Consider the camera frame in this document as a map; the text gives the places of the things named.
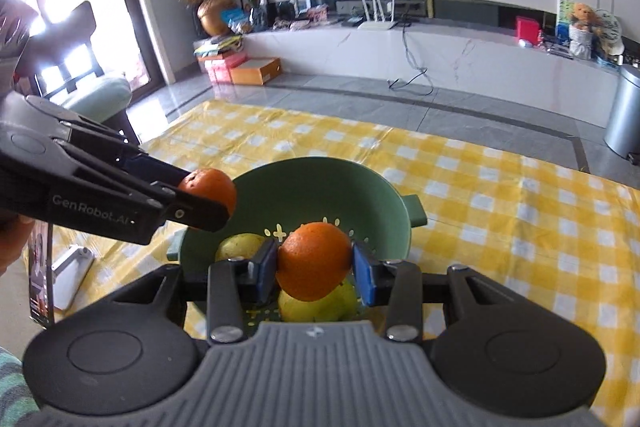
orange fruit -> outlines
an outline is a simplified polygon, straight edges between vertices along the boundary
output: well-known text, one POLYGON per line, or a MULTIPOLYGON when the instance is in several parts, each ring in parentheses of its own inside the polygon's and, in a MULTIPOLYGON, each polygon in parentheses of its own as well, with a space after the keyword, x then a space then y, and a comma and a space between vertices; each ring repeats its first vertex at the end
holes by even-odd
POLYGON ((236 209, 238 193, 233 180, 223 171, 218 169, 198 169, 189 174, 178 185, 194 196, 219 201, 226 206, 226 211, 231 216, 236 209))
POLYGON ((330 223, 308 223, 278 248, 276 279, 299 301, 329 295, 351 270, 351 241, 330 223))

gold vase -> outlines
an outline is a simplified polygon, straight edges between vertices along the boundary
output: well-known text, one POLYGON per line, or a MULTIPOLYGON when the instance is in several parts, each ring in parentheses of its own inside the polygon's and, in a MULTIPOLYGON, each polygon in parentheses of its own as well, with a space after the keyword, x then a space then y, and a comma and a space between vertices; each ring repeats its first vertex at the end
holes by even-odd
POLYGON ((198 17, 204 31, 212 37, 228 34, 229 26, 220 18, 220 13, 235 7, 234 0, 204 0, 198 8, 198 17))

power cord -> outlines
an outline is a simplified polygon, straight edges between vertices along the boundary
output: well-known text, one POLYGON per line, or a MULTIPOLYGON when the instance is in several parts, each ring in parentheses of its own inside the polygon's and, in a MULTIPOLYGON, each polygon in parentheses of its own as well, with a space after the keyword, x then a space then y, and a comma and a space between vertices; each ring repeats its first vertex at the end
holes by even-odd
POLYGON ((411 91, 411 92, 419 96, 429 96, 431 93, 433 93, 434 87, 433 87, 433 82, 431 82, 431 79, 427 76, 428 68, 418 65, 418 61, 416 60, 414 53, 409 49, 409 44, 407 43, 407 40, 406 40, 406 29, 408 26, 411 25, 411 23, 408 20, 410 6, 411 6, 410 4, 407 5, 407 8, 404 11, 404 14, 402 14, 402 17, 400 19, 400 23, 402 25, 402 44, 404 45, 404 56, 406 58, 407 64, 409 64, 409 66, 413 70, 418 71, 418 74, 416 74, 408 82, 403 82, 402 79, 400 78, 396 78, 393 82, 390 80, 388 80, 387 82, 390 90, 399 91, 404 89, 409 84, 411 84, 416 78, 423 76, 424 78, 427 79, 427 82, 431 86, 431 89, 429 90, 429 92, 415 92, 415 91, 411 91))

tablecloth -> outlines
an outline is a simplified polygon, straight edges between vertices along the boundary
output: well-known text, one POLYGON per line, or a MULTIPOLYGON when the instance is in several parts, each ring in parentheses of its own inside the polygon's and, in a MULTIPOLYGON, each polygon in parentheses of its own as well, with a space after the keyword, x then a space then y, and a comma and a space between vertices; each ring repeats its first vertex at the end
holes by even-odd
MULTIPOLYGON (((590 331, 607 374, 593 411, 607 424, 640 424, 640 206, 638 191, 583 172, 466 142, 383 125, 224 102, 206 102, 146 150, 188 171, 231 177, 267 162, 334 156, 418 194, 429 223, 414 229, 410 259, 444 273, 467 264, 590 331)), ((70 312, 166 262, 180 225, 150 245, 55 229, 54 254, 80 243, 98 254, 70 312)), ((428 307, 427 334, 444 328, 428 307)), ((194 308, 186 330, 204 333, 194 308)))

tile floor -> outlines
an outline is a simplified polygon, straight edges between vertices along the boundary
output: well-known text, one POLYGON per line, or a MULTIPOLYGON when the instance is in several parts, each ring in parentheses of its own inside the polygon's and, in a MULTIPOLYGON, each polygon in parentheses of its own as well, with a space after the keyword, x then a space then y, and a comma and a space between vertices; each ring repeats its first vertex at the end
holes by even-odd
POLYGON ((428 86, 388 89, 383 80, 285 73, 264 87, 212 86, 205 74, 164 87, 129 109, 151 139, 206 100, 327 114, 506 150, 640 188, 634 167, 604 144, 604 129, 567 116, 476 94, 428 86))

